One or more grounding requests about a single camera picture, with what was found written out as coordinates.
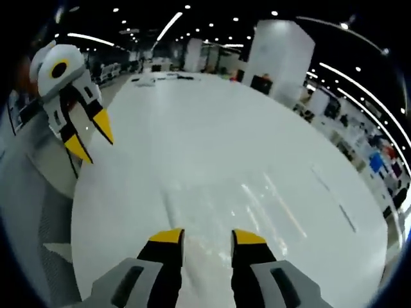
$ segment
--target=white tabletop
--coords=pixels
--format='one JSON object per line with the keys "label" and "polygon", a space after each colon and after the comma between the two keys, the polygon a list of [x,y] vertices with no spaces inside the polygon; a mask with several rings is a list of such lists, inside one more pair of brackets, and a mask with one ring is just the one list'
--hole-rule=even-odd
{"label": "white tabletop", "polygon": [[235,307],[230,236],[242,228],[318,283],[334,308],[363,308],[380,283],[387,225],[355,168],[272,99],[196,78],[135,87],[131,77],[109,107],[114,146],[92,136],[71,231],[82,298],[151,235],[183,227],[178,307]]}

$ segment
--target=white pillar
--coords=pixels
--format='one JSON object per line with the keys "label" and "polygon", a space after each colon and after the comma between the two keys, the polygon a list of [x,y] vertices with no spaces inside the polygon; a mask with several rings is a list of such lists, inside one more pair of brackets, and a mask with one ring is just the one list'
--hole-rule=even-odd
{"label": "white pillar", "polygon": [[137,51],[130,52],[128,56],[128,61],[136,61],[137,60]]}
{"label": "white pillar", "polygon": [[202,40],[192,38],[187,45],[186,61],[184,62],[184,70],[195,73],[198,71],[200,62]]}
{"label": "white pillar", "polygon": [[315,43],[292,21],[259,21],[252,42],[243,83],[254,75],[269,74],[273,81],[269,96],[298,100],[310,67]]}
{"label": "white pillar", "polygon": [[308,102],[308,108],[313,114],[319,116],[324,113],[325,109],[327,108],[328,102],[328,94],[317,89],[316,91],[314,91],[310,101]]}

